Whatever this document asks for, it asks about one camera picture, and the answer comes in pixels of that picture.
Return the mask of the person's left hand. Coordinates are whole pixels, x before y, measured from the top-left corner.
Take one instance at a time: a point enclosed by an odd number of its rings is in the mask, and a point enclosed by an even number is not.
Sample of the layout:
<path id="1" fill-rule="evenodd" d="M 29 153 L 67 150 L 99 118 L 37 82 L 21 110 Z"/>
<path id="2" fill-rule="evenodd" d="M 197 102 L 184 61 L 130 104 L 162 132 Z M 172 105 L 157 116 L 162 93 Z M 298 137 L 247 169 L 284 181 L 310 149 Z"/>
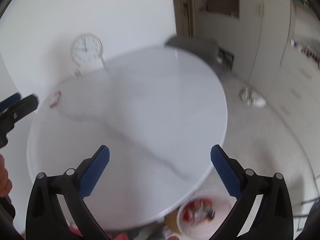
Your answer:
<path id="1" fill-rule="evenodd" d="M 6 197 L 12 190 L 12 182 L 9 179 L 9 174 L 5 168 L 5 160 L 3 155 L 0 155 L 0 197 Z"/>

